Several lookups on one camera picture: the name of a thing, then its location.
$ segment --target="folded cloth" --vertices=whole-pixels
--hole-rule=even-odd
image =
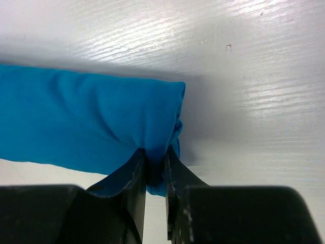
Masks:
[[[179,155],[184,92],[183,82],[0,65],[0,158],[110,174],[143,148],[155,176],[169,145]]]

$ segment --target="blue cloth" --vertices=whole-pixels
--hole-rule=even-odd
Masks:
[[[0,158],[110,174],[143,148],[155,175],[169,145],[179,154],[184,92],[183,82],[0,65]]]

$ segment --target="towel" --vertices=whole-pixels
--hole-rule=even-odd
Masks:
[[[164,196],[184,93],[183,82],[0,65],[0,158],[110,174],[143,148],[147,189]]]

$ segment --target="blue fabric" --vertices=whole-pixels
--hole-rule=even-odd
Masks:
[[[0,65],[0,158],[110,174],[143,148],[155,175],[169,145],[179,154],[184,92],[183,82]]]

